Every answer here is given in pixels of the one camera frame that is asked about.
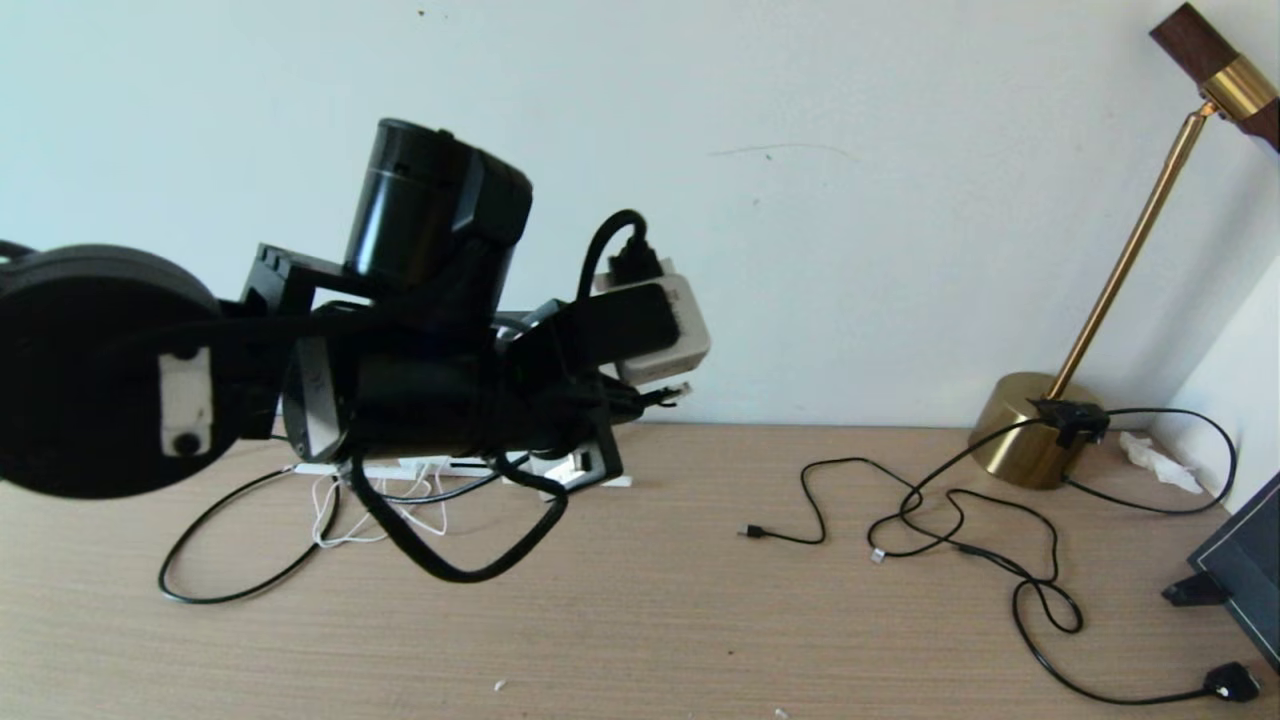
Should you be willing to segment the gold desk lamp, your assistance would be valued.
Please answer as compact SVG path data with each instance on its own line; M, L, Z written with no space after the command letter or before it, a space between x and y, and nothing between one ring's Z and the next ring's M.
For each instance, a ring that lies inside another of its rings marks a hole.
M1132 274L1210 119L1224 119L1280 156L1280 87L1226 40L1193 0L1185 0L1165 17L1149 31L1149 37L1196 83L1199 105L1181 122L1146 204L1060 369L1052 375L1038 372L1004 375L972 429L968 443L975 462L1010 486L1057 489L1091 446L1056 446L1053 429L1039 421L1030 400L1061 398L1103 407L1094 393L1076 384L1076 372Z

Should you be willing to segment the black clip on lamp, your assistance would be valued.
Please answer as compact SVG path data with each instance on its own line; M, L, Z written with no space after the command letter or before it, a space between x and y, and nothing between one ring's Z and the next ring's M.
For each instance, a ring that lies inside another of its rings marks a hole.
M1055 432L1061 448L1097 445L1108 432L1111 416L1098 404L1061 398L1032 398L1039 421Z

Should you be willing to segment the crumpled white tissue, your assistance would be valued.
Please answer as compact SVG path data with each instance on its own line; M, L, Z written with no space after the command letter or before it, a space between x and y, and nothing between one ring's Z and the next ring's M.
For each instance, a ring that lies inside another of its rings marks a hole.
M1156 448L1149 437L1121 432L1119 446L1132 465L1149 471L1160 483L1174 486L1190 495L1204 493L1193 470Z

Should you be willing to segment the black stand clip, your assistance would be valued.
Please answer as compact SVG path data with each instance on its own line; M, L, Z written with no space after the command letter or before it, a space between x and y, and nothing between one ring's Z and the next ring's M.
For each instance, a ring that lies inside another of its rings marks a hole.
M1165 587L1161 596L1174 607L1204 607L1225 605L1233 592L1211 571L1199 571Z

